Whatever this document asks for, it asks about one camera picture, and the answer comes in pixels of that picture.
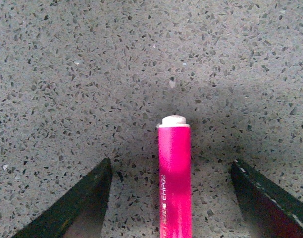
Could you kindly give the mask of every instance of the speckled countertop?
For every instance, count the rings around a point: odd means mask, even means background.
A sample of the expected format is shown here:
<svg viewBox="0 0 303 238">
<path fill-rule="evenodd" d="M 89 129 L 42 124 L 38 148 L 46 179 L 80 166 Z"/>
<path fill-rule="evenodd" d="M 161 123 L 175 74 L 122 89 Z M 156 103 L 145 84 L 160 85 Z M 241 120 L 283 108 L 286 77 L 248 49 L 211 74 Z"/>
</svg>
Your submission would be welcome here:
<svg viewBox="0 0 303 238">
<path fill-rule="evenodd" d="M 249 237 L 235 158 L 303 202 L 303 0 L 0 0 L 0 238 L 104 157 L 102 237 L 158 237 L 170 114 L 192 127 L 195 238 Z"/>
</svg>

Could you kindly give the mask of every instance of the white marker cap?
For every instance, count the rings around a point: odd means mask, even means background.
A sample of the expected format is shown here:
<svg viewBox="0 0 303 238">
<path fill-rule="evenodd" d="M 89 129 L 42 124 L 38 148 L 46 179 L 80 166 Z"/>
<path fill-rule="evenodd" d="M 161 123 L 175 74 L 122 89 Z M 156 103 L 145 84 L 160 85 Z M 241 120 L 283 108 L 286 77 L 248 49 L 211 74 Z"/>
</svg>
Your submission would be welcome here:
<svg viewBox="0 0 303 238">
<path fill-rule="evenodd" d="M 159 128 L 164 127 L 190 127 L 187 124 L 187 120 L 183 116 L 171 115 L 162 119 L 162 124 L 159 125 Z"/>
</svg>

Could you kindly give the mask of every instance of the terrazzo surface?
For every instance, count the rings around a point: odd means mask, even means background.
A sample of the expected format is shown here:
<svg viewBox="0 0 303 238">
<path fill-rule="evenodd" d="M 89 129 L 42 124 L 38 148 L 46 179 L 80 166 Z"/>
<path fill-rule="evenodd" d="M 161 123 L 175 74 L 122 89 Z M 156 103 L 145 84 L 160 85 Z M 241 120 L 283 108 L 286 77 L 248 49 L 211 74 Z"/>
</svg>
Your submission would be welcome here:
<svg viewBox="0 0 303 238">
<path fill-rule="evenodd" d="M 250 237 L 236 158 L 303 202 L 303 0 L 0 0 L 0 238 L 105 157 L 101 236 L 159 237 L 171 114 L 192 128 L 195 238 Z"/>
</svg>

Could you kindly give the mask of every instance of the marker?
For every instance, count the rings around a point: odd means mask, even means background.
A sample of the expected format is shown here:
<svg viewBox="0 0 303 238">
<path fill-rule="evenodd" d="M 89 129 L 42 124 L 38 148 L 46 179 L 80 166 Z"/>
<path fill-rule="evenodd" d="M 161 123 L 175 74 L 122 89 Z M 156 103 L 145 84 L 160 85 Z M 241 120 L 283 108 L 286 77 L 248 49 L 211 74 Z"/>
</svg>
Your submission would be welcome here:
<svg viewBox="0 0 303 238">
<path fill-rule="evenodd" d="M 191 132 L 186 118 L 159 126 L 160 238 L 191 238 Z"/>
</svg>

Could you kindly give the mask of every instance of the pink marker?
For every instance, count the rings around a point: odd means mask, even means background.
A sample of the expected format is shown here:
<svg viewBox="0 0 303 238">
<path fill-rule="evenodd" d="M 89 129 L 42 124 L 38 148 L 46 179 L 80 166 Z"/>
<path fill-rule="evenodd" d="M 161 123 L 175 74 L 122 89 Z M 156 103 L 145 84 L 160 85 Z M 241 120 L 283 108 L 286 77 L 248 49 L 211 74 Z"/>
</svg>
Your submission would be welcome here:
<svg viewBox="0 0 303 238">
<path fill-rule="evenodd" d="M 191 133 L 186 118 L 159 126 L 160 238 L 191 238 Z"/>
</svg>

